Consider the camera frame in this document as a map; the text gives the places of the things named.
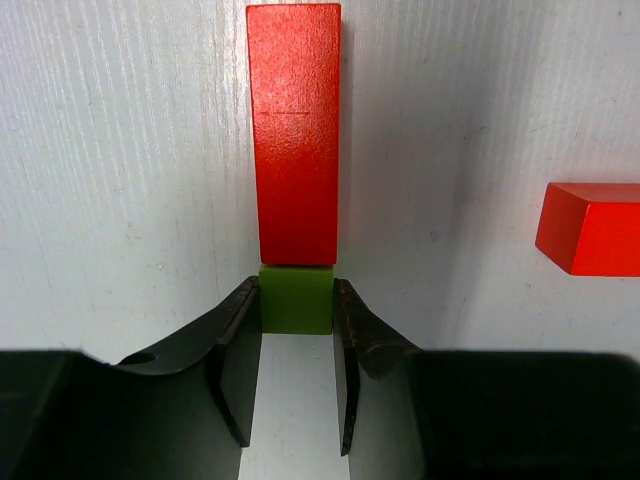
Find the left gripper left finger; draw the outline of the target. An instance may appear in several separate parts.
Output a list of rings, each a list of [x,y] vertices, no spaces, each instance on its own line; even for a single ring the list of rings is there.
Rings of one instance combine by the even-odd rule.
[[[123,479],[235,479],[251,439],[262,335],[246,278],[168,337],[125,357],[131,397]]]

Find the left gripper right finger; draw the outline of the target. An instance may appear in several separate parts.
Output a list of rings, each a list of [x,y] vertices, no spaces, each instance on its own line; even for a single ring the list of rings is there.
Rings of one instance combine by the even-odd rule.
[[[406,357],[418,348],[375,315],[351,283],[333,285],[340,453],[352,479],[423,479]]]

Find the green cube wood block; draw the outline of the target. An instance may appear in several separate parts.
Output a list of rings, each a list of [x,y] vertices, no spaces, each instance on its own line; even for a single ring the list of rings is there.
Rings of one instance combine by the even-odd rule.
[[[332,267],[262,265],[259,271],[264,333],[332,333]]]

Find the red arch wood block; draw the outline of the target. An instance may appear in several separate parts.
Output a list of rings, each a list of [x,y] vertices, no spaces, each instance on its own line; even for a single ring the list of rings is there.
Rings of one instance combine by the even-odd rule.
[[[341,6],[246,9],[261,260],[337,261]]]

